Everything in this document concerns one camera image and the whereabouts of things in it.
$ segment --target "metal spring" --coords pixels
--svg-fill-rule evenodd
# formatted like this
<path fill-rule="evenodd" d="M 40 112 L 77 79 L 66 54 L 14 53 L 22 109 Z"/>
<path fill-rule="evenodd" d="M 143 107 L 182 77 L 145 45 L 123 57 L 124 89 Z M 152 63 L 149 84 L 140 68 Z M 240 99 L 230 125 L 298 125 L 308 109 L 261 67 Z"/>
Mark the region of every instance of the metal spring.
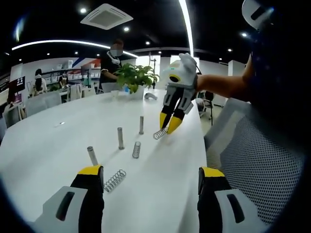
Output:
<path fill-rule="evenodd" d="M 133 154 L 132 154 L 133 158 L 135 158 L 135 159 L 139 158 L 140 146 L 141 146 L 140 142 L 135 142 Z"/>
<path fill-rule="evenodd" d="M 154 133 L 154 139 L 158 140 L 159 138 L 163 137 L 164 135 L 167 134 L 167 131 L 168 131 L 168 127 L 166 127 L 164 129 L 159 130 L 158 132 Z"/>
<path fill-rule="evenodd" d="M 120 169 L 116 174 L 114 174 L 106 183 L 104 183 L 104 189 L 110 193 L 115 187 L 118 186 L 125 178 L 126 172 Z"/>

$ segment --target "ceiling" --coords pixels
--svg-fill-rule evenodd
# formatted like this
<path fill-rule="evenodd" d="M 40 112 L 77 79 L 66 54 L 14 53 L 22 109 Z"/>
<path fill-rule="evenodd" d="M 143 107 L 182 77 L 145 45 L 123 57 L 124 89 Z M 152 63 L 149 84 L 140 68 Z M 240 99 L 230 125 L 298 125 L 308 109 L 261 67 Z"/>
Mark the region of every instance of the ceiling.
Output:
<path fill-rule="evenodd" d="M 110 46 L 115 38 L 124 41 L 124 50 L 132 51 L 154 47 L 188 48 L 187 30 L 178 0 L 63 0 L 63 1 L 20 1 L 9 3 L 9 14 L 0 16 L 0 70 L 3 72 L 22 62 L 53 57 L 94 57 L 100 48 L 68 44 L 48 43 L 27 46 L 15 51 L 11 48 L 20 44 L 49 39 L 66 39 L 93 42 Z M 192 27 L 195 56 L 219 62 L 237 60 L 246 63 L 249 46 L 242 32 L 252 28 L 244 21 L 241 8 L 243 0 L 186 0 Z M 131 15 L 134 19 L 110 30 L 81 24 L 80 21 L 103 3 L 109 3 Z M 19 41 L 13 37 L 16 25 L 24 20 Z M 178 54 L 178 51 L 162 51 L 162 56 Z"/>

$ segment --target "metal pin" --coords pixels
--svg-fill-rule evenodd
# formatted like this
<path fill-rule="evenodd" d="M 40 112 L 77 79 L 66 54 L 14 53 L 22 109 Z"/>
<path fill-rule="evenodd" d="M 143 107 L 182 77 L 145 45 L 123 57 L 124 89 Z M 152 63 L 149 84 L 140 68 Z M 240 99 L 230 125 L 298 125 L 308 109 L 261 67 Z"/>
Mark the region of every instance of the metal pin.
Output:
<path fill-rule="evenodd" d="M 118 127 L 119 149 L 124 149 L 122 128 Z"/>
<path fill-rule="evenodd" d="M 96 159 L 93 147 L 88 147 L 87 151 L 88 151 L 88 154 L 89 154 L 89 157 L 91 159 L 91 162 L 92 162 L 93 166 L 98 165 L 98 162 L 97 162 L 97 159 Z"/>
<path fill-rule="evenodd" d="M 139 134 L 144 134 L 144 117 L 140 116 Z"/>

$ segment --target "ceiling air conditioner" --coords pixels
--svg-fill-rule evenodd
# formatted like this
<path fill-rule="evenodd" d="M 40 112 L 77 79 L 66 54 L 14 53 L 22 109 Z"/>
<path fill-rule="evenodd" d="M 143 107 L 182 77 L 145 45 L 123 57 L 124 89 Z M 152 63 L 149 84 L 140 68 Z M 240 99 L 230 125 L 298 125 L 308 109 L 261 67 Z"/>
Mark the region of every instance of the ceiling air conditioner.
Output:
<path fill-rule="evenodd" d="M 94 11 L 90 12 L 84 19 L 82 19 L 81 23 L 109 30 L 120 24 L 131 21 L 132 19 L 133 17 L 129 16 L 127 13 L 112 5 L 104 3 Z"/>

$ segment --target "round white table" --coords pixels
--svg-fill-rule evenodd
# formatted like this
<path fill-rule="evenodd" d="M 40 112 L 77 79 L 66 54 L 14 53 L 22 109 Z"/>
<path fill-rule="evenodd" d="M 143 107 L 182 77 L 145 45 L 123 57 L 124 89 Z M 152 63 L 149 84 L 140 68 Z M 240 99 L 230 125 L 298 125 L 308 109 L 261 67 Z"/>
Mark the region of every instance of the round white table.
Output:
<path fill-rule="evenodd" d="M 111 193 L 104 192 L 103 232 L 199 232 L 198 169 L 206 166 L 206 153 L 196 104 L 174 133 L 154 140 L 165 91 L 145 92 L 158 99 L 95 95 L 47 109 L 7 130 L 0 172 L 26 221 L 35 221 L 47 199 L 92 165 L 86 148 L 93 146 L 105 182 L 119 169 L 127 173 Z M 144 135 L 138 133 L 139 116 L 144 116 Z M 118 149 L 118 127 L 124 150 Z M 141 142 L 138 159 L 132 157 L 136 141 Z"/>

